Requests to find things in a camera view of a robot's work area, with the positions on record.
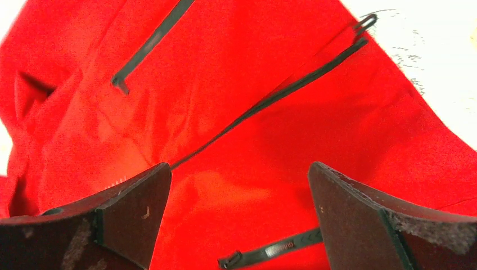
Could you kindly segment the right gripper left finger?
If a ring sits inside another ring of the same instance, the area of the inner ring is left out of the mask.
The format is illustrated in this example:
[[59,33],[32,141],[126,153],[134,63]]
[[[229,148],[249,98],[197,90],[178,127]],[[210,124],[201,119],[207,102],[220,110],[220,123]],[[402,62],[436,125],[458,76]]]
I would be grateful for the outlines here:
[[131,179],[37,216],[1,220],[2,269],[148,269],[172,172]]

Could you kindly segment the red zip-up jacket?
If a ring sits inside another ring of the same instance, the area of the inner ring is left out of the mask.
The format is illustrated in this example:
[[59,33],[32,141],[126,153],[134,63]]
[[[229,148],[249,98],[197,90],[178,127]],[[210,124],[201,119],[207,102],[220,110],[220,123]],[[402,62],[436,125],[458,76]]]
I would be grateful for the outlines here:
[[314,161],[436,210],[476,214],[476,152],[370,37],[311,84],[259,102],[357,41],[339,1],[27,1],[1,44],[13,147],[1,217],[35,215],[176,165],[152,269],[318,226]]

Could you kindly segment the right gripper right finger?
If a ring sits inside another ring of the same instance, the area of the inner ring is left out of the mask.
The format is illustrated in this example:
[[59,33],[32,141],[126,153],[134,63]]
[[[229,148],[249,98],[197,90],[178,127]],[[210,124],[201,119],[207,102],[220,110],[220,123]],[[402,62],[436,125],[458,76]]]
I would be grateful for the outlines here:
[[475,269],[476,218],[404,201],[321,162],[308,172],[331,269]]

